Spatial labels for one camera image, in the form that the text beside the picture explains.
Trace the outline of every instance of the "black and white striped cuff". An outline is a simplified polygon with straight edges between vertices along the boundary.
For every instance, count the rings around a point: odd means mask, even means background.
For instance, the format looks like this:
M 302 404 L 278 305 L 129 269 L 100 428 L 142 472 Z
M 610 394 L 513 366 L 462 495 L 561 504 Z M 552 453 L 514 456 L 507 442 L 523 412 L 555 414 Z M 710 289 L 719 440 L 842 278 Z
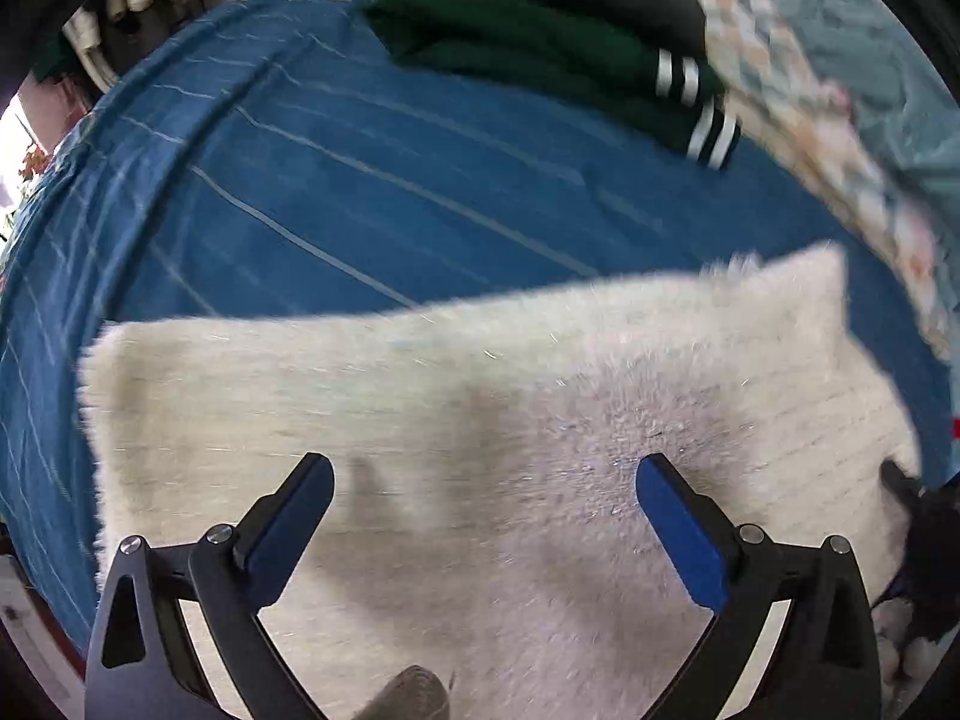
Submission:
M 740 124 L 736 116 L 717 108 L 713 100 L 709 100 L 690 135 L 686 155 L 714 170 L 723 170 L 739 140 Z
M 656 65 L 656 96 L 691 107 L 700 90 L 700 68 L 689 56 L 674 56 L 661 49 Z

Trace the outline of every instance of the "patterned fabric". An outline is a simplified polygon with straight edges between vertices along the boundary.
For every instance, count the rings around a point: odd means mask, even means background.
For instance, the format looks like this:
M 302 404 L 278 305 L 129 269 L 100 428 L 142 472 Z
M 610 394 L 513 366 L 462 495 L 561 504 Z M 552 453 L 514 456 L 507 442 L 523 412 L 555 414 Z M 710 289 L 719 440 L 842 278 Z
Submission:
M 701 0 L 707 54 L 731 86 L 744 132 L 860 234 L 906 286 L 923 336 L 949 360 L 949 312 L 938 290 L 937 236 L 922 206 L 865 151 L 838 84 L 820 81 L 770 0 Z

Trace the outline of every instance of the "clothes pile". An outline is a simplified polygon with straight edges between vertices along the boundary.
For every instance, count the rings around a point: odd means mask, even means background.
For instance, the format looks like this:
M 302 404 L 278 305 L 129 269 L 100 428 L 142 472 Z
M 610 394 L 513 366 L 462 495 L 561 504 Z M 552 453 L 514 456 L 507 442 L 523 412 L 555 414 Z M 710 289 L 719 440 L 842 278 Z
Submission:
M 397 64 L 587 105 L 714 169 L 736 147 L 697 0 L 371 0 L 366 14 Z

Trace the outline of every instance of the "white stripe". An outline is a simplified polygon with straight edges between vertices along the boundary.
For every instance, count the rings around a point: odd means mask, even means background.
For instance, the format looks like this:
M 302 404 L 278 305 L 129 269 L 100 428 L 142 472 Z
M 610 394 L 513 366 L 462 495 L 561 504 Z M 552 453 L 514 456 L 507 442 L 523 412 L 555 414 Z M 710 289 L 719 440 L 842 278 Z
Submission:
M 202 95 L 200 92 L 187 92 L 186 89 L 171 83 L 155 83 L 155 89 L 173 89 L 175 92 L 186 95 L 189 98 L 200 98 L 201 100 L 216 100 L 214 95 Z
M 697 69 L 697 63 L 689 56 L 683 57 L 683 93 L 680 95 L 680 101 L 684 105 L 693 105 L 699 85 L 700 71 Z
M 138 127 L 142 127 L 151 135 L 155 135 L 157 138 L 162 138 L 169 143 L 186 143 L 183 138 L 175 138 L 173 135 L 167 135 L 165 132 L 157 132 L 155 129 L 151 129 L 147 124 L 138 122 L 136 119 L 131 119 L 128 116 L 121 116 L 120 118 L 123 119 L 124 122 L 130 122 L 131 124 L 136 124 Z
M 4 354 L 6 354 L 7 348 L 8 346 L 4 348 Z M 7 437 L 8 454 L 10 455 L 11 458 L 16 457 L 16 453 L 13 452 L 13 445 L 11 444 L 11 441 L 10 441 L 10 431 L 7 429 L 7 425 L 3 423 L 3 420 L 0 420 L 0 428 L 3 428 L 3 432 Z M 43 555 L 46 557 L 47 567 L 50 569 L 50 573 L 54 575 L 54 579 L 56 579 L 58 584 L 64 589 L 64 594 L 66 595 L 67 600 L 69 600 L 69 602 L 73 604 L 73 608 L 75 608 L 75 610 L 77 610 L 78 615 L 80 615 L 80 622 L 83 622 L 83 624 L 85 624 L 85 626 L 89 630 L 90 624 L 86 622 L 85 615 L 83 614 L 82 611 L 80 611 L 80 607 L 77 605 L 77 602 L 73 600 L 73 596 L 70 595 L 69 591 L 66 589 L 66 586 L 64 585 L 64 580 L 62 580 L 59 577 L 59 574 L 56 573 L 56 568 L 54 568 L 53 561 L 50 560 L 50 555 L 47 553 L 46 547 L 43 546 L 43 539 L 40 537 L 40 533 L 37 533 L 37 527 L 35 526 L 34 516 L 32 515 L 32 512 L 31 512 L 31 506 L 30 504 L 27 503 L 27 499 L 24 497 L 23 483 L 20 480 L 20 472 L 19 470 L 17 470 L 15 461 L 10 464 L 10 468 L 13 469 L 13 474 L 16 476 L 16 491 L 19 493 L 20 499 L 21 501 L 23 501 L 24 509 L 27 512 L 26 520 L 29 523 L 31 533 L 34 536 L 35 544 L 37 545 L 37 547 L 40 548 L 40 552 L 42 552 Z M 23 524 L 22 515 L 18 514 L 14 509 L 11 509 L 11 511 L 13 511 L 16 514 L 17 519 L 21 520 L 20 524 L 22 525 Z M 40 519 L 43 523 L 44 528 L 46 528 L 47 533 L 54 533 L 54 529 L 50 526 L 50 521 L 43 515 L 42 509 L 40 510 Z M 30 563 L 32 562 L 32 560 L 27 560 L 26 553 L 21 554 L 19 557 L 21 557 L 21 559 L 27 562 L 28 577 L 30 578 L 30 580 L 36 582 L 38 578 L 37 575 L 40 575 L 41 572 L 30 566 Z
M 3 497 L 3 493 L 0 493 L 0 503 L 6 507 L 8 519 L 14 519 L 16 517 L 16 509 Z
M 40 446 L 40 434 L 37 432 L 37 423 L 34 421 L 34 413 L 30 408 L 30 391 L 27 389 L 27 382 L 23 378 L 23 367 L 20 365 L 20 357 L 17 355 L 16 349 L 10 346 L 10 338 L 7 338 L 7 344 L 4 346 L 4 355 L 7 354 L 8 350 L 11 354 L 13 354 L 13 363 L 16 367 L 16 373 L 20 377 L 20 385 L 23 388 L 23 405 L 27 410 L 27 423 L 30 424 L 30 431 L 34 434 L 34 445 L 37 447 L 37 456 L 40 457 L 40 464 L 43 466 L 43 470 L 47 472 L 47 479 L 49 479 L 53 483 L 54 487 L 59 490 L 61 495 L 66 499 L 66 502 L 72 505 L 73 498 L 70 497 L 70 493 L 67 490 L 66 485 L 64 485 L 64 481 L 59 478 L 59 474 L 56 473 L 56 469 L 48 463 L 46 456 L 43 454 L 43 447 Z
M 47 348 L 47 359 L 50 361 L 50 365 L 56 365 L 54 363 L 53 348 L 50 346 L 50 336 L 47 335 L 47 327 L 43 323 L 42 316 L 40 315 L 40 302 L 37 300 L 37 293 L 34 292 L 34 288 L 30 286 L 30 279 L 27 278 L 27 274 L 23 274 L 23 285 L 27 288 L 27 295 L 30 295 L 30 300 L 34 302 L 34 316 L 37 317 L 37 324 L 40 326 L 40 335 L 43 336 L 43 344 Z
M 553 175 L 563 181 L 568 182 L 568 184 L 573 184 L 574 186 L 586 186 L 584 184 L 584 177 L 580 174 L 579 170 L 574 170 L 572 167 L 567 167 L 539 159 L 539 157 L 535 157 L 533 154 L 529 154 L 526 151 L 521 151 L 519 148 L 515 148 L 510 143 L 506 143 L 498 138 L 494 138 L 482 130 L 474 129 L 473 127 L 467 127 L 464 124 L 459 124 L 459 122 L 455 122 L 453 119 L 445 119 L 445 117 L 430 111 L 412 108 L 411 106 L 404 105 L 403 103 L 394 103 L 392 100 L 387 100 L 387 98 L 379 98 L 375 95 L 366 95 L 362 92 L 352 92 L 349 89 L 337 89 L 329 84 L 323 83 L 323 81 L 300 81 L 295 79 L 294 76 L 291 76 L 286 68 L 280 65 L 280 63 L 272 62 L 271 64 L 275 69 L 277 69 L 277 71 L 280 72 L 280 74 L 282 74 L 282 76 L 285 77 L 285 79 L 290 81 L 291 84 L 299 86 L 302 89 L 317 89 L 328 95 L 350 98 L 351 100 L 360 100 L 362 103 L 368 103 L 368 105 L 376 105 L 377 107 L 384 108 L 388 111 L 400 113 L 403 116 L 419 119 L 421 122 L 434 124 L 435 127 L 443 127 L 443 129 L 454 132 L 457 135 L 463 136 L 464 138 L 468 138 L 469 140 L 474 141 L 474 143 L 481 143 L 482 146 L 488 146 L 489 148 L 495 148 L 498 151 L 502 151 L 504 154 L 507 154 L 507 156 L 517 159 L 524 165 L 529 165 L 534 170 L 539 170 L 545 175 Z
M 198 293 L 193 287 L 186 283 L 186 279 L 182 276 L 179 271 L 174 267 L 174 264 L 170 261 L 166 254 L 163 253 L 163 250 L 157 245 L 157 242 L 154 240 L 150 241 L 149 250 L 152 255 L 157 258 L 157 261 L 163 266 L 163 269 L 167 271 L 167 275 L 171 277 L 176 283 L 181 285 L 184 288 L 184 292 L 193 298 L 194 302 L 200 306 L 205 312 L 210 314 L 211 317 L 219 317 L 217 310 L 211 306 L 205 299 L 203 295 Z
M 718 169 L 723 165 L 730 150 L 730 144 L 733 142 L 733 133 L 736 132 L 736 116 L 723 114 L 723 129 L 717 137 L 717 142 L 713 145 L 713 153 L 710 155 L 710 166 Z
M 315 151 L 328 156 L 330 159 L 334 160 L 335 162 L 339 162 L 341 165 L 352 167 L 354 170 L 357 170 L 357 172 L 366 173 L 366 175 L 371 175 L 374 178 L 388 181 L 392 185 L 400 187 L 400 189 L 404 189 L 412 194 L 416 194 L 417 196 L 422 197 L 424 200 L 428 200 L 435 205 L 439 205 L 442 208 L 453 211 L 455 214 L 462 215 L 462 217 L 468 218 L 470 221 L 477 223 L 481 227 L 486 227 L 488 230 L 493 230 L 493 232 L 502 235 L 504 238 L 510 239 L 515 244 L 519 244 L 524 248 L 528 248 L 528 250 L 536 252 L 537 254 L 541 255 L 541 257 L 545 257 L 548 260 L 554 261 L 558 265 L 562 265 L 565 268 L 570 269 L 570 271 L 573 271 L 575 274 L 590 277 L 596 277 L 600 275 L 600 271 L 597 271 L 597 269 L 595 269 L 593 266 L 585 265 L 579 260 L 571 257 L 569 254 L 552 250 L 552 248 L 550 248 L 548 245 L 542 244 L 540 241 L 537 241 L 533 238 L 528 238 L 525 236 L 525 234 L 507 227 L 505 224 L 500 223 L 494 218 L 487 217 L 482 213 L 474 211 L 472 208 L 464 206 L 454 199 L 445 197 L 442 194 L 437 194 L 435 191 L 430 191 L 429 189 L 426 189 L 426 187 L 419 186 L 419 184 L 416 184 L 413 181 L 408 181 L 398 175 L 393 175 L 385 170 L 379 170 L 377 167 L 368 165 L 359 159 L 354 159 L 353 157 L 345 156 L 344 154 L 338 154 L 336 151 L 330 151 L 329 148 L 324 148 L 319 143 L 314 143 L 313 141 L 309 140 L 309 138 L 304 138 L 292 132 L 287 132 L 280 127 L 274 127 L 272 124 L 258 122 L 253 116 L 250 115 L 250 113 L 247 112 L 245 108 L 243 108 L 242 105 L 234 105 L 233 109 L 243 116 L 254 127 L 265 129 L 267 132 L 274 132 L 275 134 L 281 135 L 284 138 L 293 141 L 294 143 L 301 143 L 303 146 L 313 148 Z M 198 167 L 191 166 L 191 170 L 196 172 Z
M 196 175 L 198 175 L 203 181 L 208 183 L 208 186 L 210 186 L 210 189 L 213 189 L 213 191 L 216 191 L 216 193 L 219 194 L 219 196 L 221 196 L 224 200 L 236 206 L 240 210 L 250 214 L 256 220 L 262 221 L 262 223 L 267 225 L 267 227 L 270 227 L 272 231 L 282 235 L 285 239 L 287 239 L 287 241 L 291 242 L 291 244 L 295 245 L 296 247 L 300 247 L 302 250 L 307 251 L 310 254 L 313 254 L 318 259 L 323 260 L 326 264 L 333 266 L 333 268 L 338 269 L 338 271 L 342 271 L 344 274 L 352 276 L 357 281 L 363 284 L 366 284 L 368 287 L 373 288 L 373 290 L 376 290 L 381 295 L 386 295 L 387 298 L 392 298 L 397 303 L 400 303 L 401 306 L 406 306 L 407 308 L 416 308 L 416 306 L 418 306 L 416 303 L 414 303 L 413 300 L 411 300 L 410 298 L 407 298 L 404 295 L 401 295 L 396 290 L 392 290 L 386 284 L 383 284 L 382 282 L 377 281 L 375 278 L 373 278 L 373 276 L 367 276 L 362 271 L 357 271 L 357 269 L 355 269 L 351 265 L 348 265 L 343 260 L 338 259 L 337 257 L 334 257 L 332 254 L 327 254 L 325 251 L 321 250 L 318 247 L 315 247 L 315 245 L 299 237 L 299 235 L 295 235 L 294 233 L 290 232 L 290 230 L 288 230 L 282 224 L 278 223 L 275 220 L 272 220 L 266 214 L 261 213 L 261 211 L 258 211 L 256 208 L 253 208 L 253 206 L 246 204 L 243 200 L 239 199 L 238 197 L 234 197 L 232 194 L 230 194 L 226 189 L 224 189 L 216 181 L 210 178 L 210 176 L 208 176 L 196 165 L 191 165 L 190 170 L 193 170 L 193 172 Z
M 686 155 L 690 159 L 697 159 L 700 156 L 700 149 L 704 147 L 704 141 L 710 134 L 710 128 L 713 126 L 713 102 L 704 105 L 704 112 L 700 114 L 700 120 L 693 133 L 690 135 L 690 146 L 686 150 Z
M 317 36 L 316 36 L 315 34 L 313 34 L 312 32 L 311 32 L 311 33 L 308 33 L 308 34 L 310 35 L 310 39 L 311 39 L 314 43 L 316 43 L 318 46 L 320 46 L 325 52 L 330 52 L 330 53 L 332 53 L 334 56 L 339 56 L 341 59 L 349 59 L 349 58 L 350 58 L 350 57 L 348 57 L 345 53 L 338 52 L 338 50 L 336 50 L 333 46 L 330 46 L 328 43 L 324 43 L 322 40 L 320 40 L 319 37 L 317 37 Z
M 237 67 L 241 67 L 241 68 L 256 67 L 256 65 L 254 65 L 253 62 L 242 62 L 241 60 L 238 60 L 238 59 L 217 59 L 217 57 L 214 57 L 214 56 L 208 56 L 208 57 L 205 57 L 204 59 L 198 59 L 195 56 L 188 56 L 186 57 L 184 62 L 194 62 L 199 64 L 203 64 L 203 62 L 214 62 L 218 65 L 236 65 Z
M 670 84 L 673 83 L 673 57 L 670 52 L 661 49 L 661 58 L 656 66 L 656 96 L 665 98 L 670 94 Z

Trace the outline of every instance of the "blue gripper pad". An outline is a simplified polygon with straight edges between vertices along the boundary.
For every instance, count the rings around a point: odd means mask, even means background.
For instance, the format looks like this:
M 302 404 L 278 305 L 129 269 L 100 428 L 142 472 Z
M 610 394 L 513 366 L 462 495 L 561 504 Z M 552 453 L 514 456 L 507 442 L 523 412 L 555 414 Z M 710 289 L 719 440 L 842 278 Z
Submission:
M 637 502 L 654 526 L 690 598 L 719 614 L 728 598 L 726 562 L 683 499 L 696 497 L 693 490 L 676 471 L 676 480 L 671 481 L 658 461 L 669 463 L 659 455 L 646 457 L 637 466 Z M 686 490 L 675 488 L 678 481 Z
M 248 557 L 244 594 L 251 610 L 277 603 L 333 500 L 333 485 L 330 460 L 311 453 L 275 493 L 282 503 Z

